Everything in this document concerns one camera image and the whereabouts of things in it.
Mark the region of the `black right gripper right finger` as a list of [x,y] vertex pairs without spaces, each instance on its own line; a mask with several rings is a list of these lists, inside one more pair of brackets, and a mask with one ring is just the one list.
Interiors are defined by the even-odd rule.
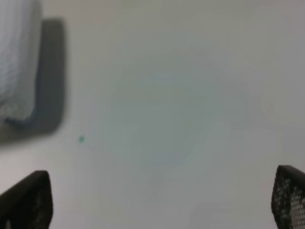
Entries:
[[279,229],[305,228],[305,174],[279,165],[274,179],[271,210]]

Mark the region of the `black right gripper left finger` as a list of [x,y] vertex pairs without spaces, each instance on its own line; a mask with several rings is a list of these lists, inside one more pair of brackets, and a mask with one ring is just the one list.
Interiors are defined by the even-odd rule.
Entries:
[[34,171],[0,195],[2,229],[48,229],[52,221],[49,173]]

